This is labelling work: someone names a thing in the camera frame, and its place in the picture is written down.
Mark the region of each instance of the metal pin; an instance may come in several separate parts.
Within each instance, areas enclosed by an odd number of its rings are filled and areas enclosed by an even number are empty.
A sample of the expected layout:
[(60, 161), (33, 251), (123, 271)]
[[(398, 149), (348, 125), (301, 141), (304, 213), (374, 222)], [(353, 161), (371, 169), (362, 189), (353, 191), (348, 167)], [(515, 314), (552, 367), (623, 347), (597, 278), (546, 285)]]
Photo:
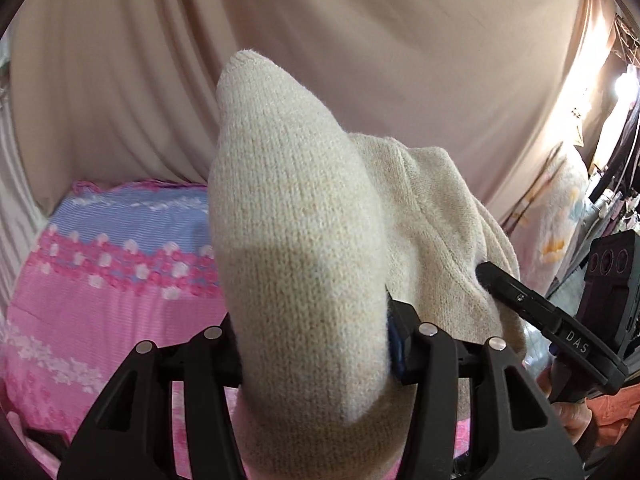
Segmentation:
[(422, 335), (431, 337), (438, 333), (438, 327), (431, 323), (421, 323), (418, 327), (418, 332)]
[(210, 326), (204, 331), (204, 337), (207, 339), (218, 339), (222, 335), (222, 329), (219, 326)]
[(489, 346), (498, 352), (502, 352), (507, 348), (507, 342), (501, 337), (492, 337), (489, 339)]
[(136, 352), (139, 354), (148, 354), (154, 348), (154, 344), (151, 341), (140, 341), (136, 345)]

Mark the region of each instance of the beige knit sweater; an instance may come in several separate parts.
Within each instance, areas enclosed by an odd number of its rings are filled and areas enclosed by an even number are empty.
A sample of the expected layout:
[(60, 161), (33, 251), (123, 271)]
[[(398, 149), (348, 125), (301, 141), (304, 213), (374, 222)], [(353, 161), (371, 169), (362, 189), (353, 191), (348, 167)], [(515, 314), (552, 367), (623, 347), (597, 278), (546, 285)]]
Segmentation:
[(390, 374), (385, 285), (456, 338), (519, 351), (518, 317), (474, 272), (489, 259), (517, 277), (513, 249), (444, 150), (345, 133), (258, 54), (232, 58), (217, 98), (210, 222), (244, 367), (242, 457), (253, 478), (381, 478), (414, 400)]

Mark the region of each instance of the camera lens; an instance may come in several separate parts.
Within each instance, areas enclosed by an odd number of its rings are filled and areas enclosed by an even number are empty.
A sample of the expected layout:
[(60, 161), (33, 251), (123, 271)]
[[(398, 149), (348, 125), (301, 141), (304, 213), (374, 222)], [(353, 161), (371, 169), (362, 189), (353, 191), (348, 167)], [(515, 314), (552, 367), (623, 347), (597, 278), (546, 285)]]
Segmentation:
[(606, 274), (611, 270), (613, 264), (613, 251), (609, 250), (602, 255), (602, 262), (600, 263), (600, 272)]
[(589, 259), (589, 270), (593, 272), (598, 268), (598, 253), (592, 254)]
[(618, 257), (616, 258), (616, 270), (617, 272), (623, 272), (626, 269), (626, 263), (628, 262), (629, 257), (626, 253), (626, 249), (622, 249), (618, 253)]

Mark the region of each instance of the light bulb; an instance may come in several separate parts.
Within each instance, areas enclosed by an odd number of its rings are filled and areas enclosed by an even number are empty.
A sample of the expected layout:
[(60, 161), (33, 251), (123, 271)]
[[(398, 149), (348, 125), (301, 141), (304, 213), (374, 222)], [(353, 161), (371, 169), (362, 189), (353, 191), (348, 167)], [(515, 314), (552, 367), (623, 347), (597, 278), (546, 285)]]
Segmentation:
[(623, 73), (616, 81), (616, 94), (620, 100), (632, 102), (638, 95), (638, 78), (629, 73)]

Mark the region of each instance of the orange cloth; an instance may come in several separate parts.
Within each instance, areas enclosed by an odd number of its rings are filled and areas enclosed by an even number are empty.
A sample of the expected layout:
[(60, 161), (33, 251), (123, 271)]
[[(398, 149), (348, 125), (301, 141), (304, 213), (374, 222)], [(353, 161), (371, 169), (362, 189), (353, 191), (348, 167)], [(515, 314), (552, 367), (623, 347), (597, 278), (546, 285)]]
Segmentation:
[(640, 384), (623, 388), (615, 396), (588, 400), (587, 405), (596, 416), (600, 435), (597, 446), (613, 446), (625, 433), (640, 406)]

